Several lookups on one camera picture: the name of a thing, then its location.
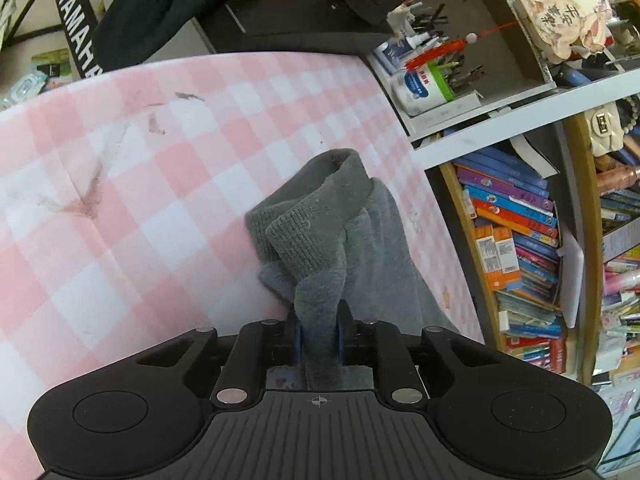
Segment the white bottle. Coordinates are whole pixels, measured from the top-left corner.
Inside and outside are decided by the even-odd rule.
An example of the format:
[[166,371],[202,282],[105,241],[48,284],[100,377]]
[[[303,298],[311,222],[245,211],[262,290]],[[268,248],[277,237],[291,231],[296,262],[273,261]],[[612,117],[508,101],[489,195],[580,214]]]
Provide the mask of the white bottle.
[[391,79],[391,91],[411,117],[455,99],[438,68],[431,63],[416,71],[402,70]]
[[373,55],[386,72],[389,75],[393,75],[402,68],[407,57],[413,55],[414,48],[430,37],[431,35],[428,32],[423,32],[422,34],[400,38],[399,40],[391,38],[374,50]]

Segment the table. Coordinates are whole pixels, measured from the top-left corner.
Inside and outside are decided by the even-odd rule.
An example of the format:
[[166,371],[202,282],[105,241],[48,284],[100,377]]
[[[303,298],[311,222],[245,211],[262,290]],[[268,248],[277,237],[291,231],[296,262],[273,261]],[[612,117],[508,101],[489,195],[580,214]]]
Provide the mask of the table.
[[26,418],[47,389],[194,326],[283,317],[243,216],[338,147],[387,184],[418,270],[482,341],[430,184],[355,57],[170,60],[0,114],[0,478],[40,473]]

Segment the grey sock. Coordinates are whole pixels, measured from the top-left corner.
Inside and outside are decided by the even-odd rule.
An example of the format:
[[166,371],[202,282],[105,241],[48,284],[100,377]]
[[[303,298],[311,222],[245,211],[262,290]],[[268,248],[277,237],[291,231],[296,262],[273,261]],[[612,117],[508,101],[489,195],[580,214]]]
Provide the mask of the grey sock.
[[391,193],[367,176],[354,150],[310,160],[246,223],[264,263],[261,280],[293,301],[310,388],[345,387],[335,341],[340,300],[355,319],[392,322],[403,333],[427,325],[456,331],[411,260]]

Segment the silver screw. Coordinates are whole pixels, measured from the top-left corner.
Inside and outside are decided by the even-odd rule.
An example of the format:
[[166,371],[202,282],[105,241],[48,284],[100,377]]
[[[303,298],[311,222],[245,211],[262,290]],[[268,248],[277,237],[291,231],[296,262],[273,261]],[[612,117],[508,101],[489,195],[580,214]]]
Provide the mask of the silver screw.
[[237,404],[246,398],[246,391],[240,388],[226,388],[225,390],[220,390],[216,395],[216,399],[225,404]]
[[422,394],[413,388],[400,388],[391,394],[391,398],[400,404],[415,404],[422,400]]

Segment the crosshair marking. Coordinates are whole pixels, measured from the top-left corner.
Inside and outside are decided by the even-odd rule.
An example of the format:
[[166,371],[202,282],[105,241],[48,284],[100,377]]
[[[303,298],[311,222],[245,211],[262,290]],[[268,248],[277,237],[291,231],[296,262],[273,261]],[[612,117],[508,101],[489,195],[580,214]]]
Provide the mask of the crosshair marking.
[[320,406],[324,406],[326,403],[331,402],[330,400],[325,399],[324,397],[314,397],[313,399],[311,399],[309,402],[311,402],[313,405],[317,406],[318,408]]

